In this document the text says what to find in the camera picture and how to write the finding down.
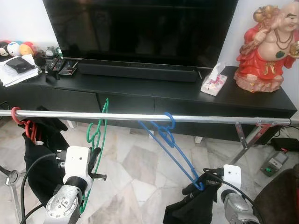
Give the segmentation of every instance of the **red hanger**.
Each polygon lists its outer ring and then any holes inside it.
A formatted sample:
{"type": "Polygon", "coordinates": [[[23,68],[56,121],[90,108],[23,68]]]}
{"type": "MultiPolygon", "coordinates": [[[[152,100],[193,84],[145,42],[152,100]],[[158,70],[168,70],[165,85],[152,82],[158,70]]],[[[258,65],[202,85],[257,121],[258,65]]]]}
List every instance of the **red hanger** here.
{"type": "MultiPolygon", "coordinates": [[[[31,120],[27,121],[19,121],[15,115],[15,111],[20,110],[19,107],[14,107],[11,110],[11,116],[13,120],[19,124],[19,125],[24,125],[25,126],[25,134],[27,138],[31,139],[33,143],[36,142],[36,133],[37,133],[37,125],[35,122],[32,122],[31,120]]],[[[39,133],[39,140],[42,138],[42,133],[39,133]]]]}

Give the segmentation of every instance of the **blue hanger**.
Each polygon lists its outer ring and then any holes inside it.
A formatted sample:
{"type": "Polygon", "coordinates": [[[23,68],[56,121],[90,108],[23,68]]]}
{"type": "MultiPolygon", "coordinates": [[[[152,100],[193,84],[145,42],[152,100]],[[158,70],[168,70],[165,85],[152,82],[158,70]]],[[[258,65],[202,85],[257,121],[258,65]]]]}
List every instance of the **blue hanger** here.
{"type": "Polygon", "coordinates": [[[202,182],[200,182],[199,184],[197,184],[197,180],[199,179],[199,176],[194,168],[194,166],[190,163],[190,161],[188,160],[188,158],[186,157],[186,155],[183,153],[183,151],[180,149],[180,147],[175,143],[175,140],[173,138],[173,135],[171,134],[171,130],[173,128],[175,128],[176,125],[176,121],[174,120],[174,118],[172,117],[172,115],[170,113],[165,113],[166,116],[168,116],[171,120],[171,126],[160,126],[158,124],[156,124],[154,121],[151,121],[151,124],[157,128],[159,135],[164,139],[164,141],[167,142],[167,144],[171,147],[171,148],[176,148],[178,150],[178,152],[182,155],[182,157],[184,158],[184,160],[187,162],[187,164],[189,165],[192,173],[195,176],[195,179],[193,179],[188,172],[182,167],[182,165],[176,160],[176,158],[173,157],[173,155],[169,152],[169,150],[167,150],[167,148],[160,142],[160,140],[154,136],[154,134],[141,122],[138,121],[139,124],[153,137],[153,139],[164,149],[164,151],[172,158],[172,160],[178,165],[178,167],[180,167],[180,169],[186,174],[186,176],[190,179],[190,181],[195,185],[195,187],[198,190],[203,191],[205,189],[204,184],[202,182]]]}

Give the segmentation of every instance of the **white wall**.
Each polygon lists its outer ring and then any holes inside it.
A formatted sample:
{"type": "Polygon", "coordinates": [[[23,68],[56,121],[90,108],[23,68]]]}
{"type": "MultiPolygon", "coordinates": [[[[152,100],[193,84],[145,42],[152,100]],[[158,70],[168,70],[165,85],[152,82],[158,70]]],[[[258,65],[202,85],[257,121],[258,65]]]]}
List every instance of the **white wall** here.
{"type": "Polygon", "coordinates": [[[0,40],[57,42],[42,0],[1,0],[0,15],[0,40]]]}
{"type": "MultiPolygon", "coordinates": [[[[244,43],[244,34],[256,25],[252,15],[258,7],[266,5],[277,5],[281,8],[284,4],[292,0],[239,0],[235,10],[233,20],[230,24],[219,62],[226,62],[227,65],[238,66],[236,58],[239,55],[239,49],[244,43]]],[[[294,105],[299,109],[299,60],[297,60],[291,69],[284,68],[283,74],[285,80],[282,84],[294,105]]]]}
{"type": "MultiPolygon", "coordinates": [[[[239,0],[219,61],[237,66],[236,58],[243,44],[243,35],[256,23],[253,12],[267,4],[282,7],[291,0],[239,0]]],[[[42,0],[2,0],[0,3],[0,40],[56,42],[42,0]]],[[[283,89],[299,108],[299,60],[291,69],[284,69],[283,89]]]]}

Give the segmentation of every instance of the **tissue box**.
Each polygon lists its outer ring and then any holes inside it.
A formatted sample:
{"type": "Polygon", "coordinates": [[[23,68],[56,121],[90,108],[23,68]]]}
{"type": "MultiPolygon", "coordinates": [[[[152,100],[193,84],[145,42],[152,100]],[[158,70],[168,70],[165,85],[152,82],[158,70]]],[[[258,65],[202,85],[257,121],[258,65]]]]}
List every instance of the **tissue box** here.
{"type": "Polygon", "coordinates": [[[216,80],[212,80],[207,76],[201,86],[200,91],[216,96],[227,80],[227,76],[218,74],[216,80]]]}

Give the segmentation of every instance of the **black tv cabinet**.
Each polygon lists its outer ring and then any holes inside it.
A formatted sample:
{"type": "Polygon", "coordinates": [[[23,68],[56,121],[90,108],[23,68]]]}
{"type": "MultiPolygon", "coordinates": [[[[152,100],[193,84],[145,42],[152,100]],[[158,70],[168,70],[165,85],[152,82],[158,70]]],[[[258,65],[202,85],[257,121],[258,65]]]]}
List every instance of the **black tv cabinet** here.
{"type": "MultiPolygon", "coordinates": [[[[1,87],[0,100],[24,110],[43,105],[49,110],[71,112],[99,112],[106,98],[110,100],[110,113],[290,118],[297,111],[283,89],[273,93],[240,89],[233,80],[236,69],[225,68],[223,74],[228,80],[216,97],[200,92],[200,79],[195,83],[180,83],[83,75],[77,71],[72,77],[61,77],[53,83],[46,83],[45,75],[41,74],[8,88],[1,87]]],[[[140,128],[133,121],[111,120],[108,124],[140,128]]],[[[245,136],[253,128],[253,125],[243,125],[245,136]]],[[[258,143],[266,143],[278,129],[270,128],[258,143]]],[[[234,125],[177,122],[173,132],[238,141],[234,125]]]]}

